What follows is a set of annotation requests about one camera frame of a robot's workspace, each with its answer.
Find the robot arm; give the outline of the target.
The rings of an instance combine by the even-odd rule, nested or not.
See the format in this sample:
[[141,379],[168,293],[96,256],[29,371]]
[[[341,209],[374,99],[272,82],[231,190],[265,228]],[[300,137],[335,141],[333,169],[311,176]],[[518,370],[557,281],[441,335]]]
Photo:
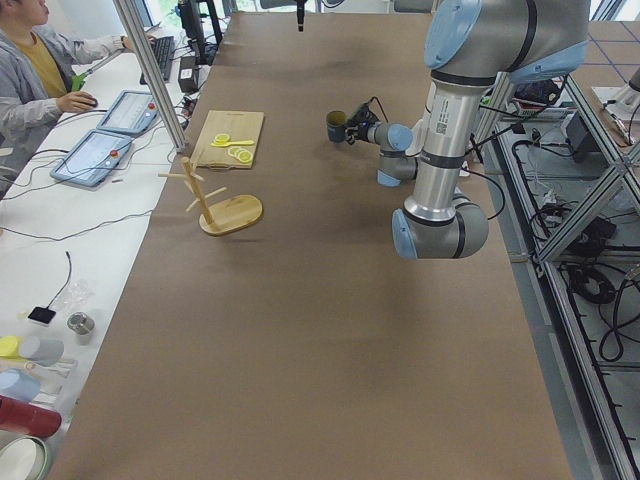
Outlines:
[[589,12],[587,1],[444,1],[425,41],[432,103],[419,132],[378,120],[366,105],[340,126],[348,142],[379,146],[379,182],[415,181],[392,215],[401,257],[464,258],[484,245],[488,219],[457,187],[480,100],[500,72],[519,85],[576,70]]

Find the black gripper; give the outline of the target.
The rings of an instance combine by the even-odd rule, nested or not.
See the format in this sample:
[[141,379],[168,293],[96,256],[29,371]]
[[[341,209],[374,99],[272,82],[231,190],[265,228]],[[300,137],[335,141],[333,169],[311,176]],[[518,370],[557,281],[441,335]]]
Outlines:
[[[299,32],[304,31],[306,0],[295,0],[296,21]],[[372,143],[369,131],[380,123],[379,117],[370,109],[370,102],[362,103],[347,119],[344,130],[344,141],[353,145],[356,141]]]

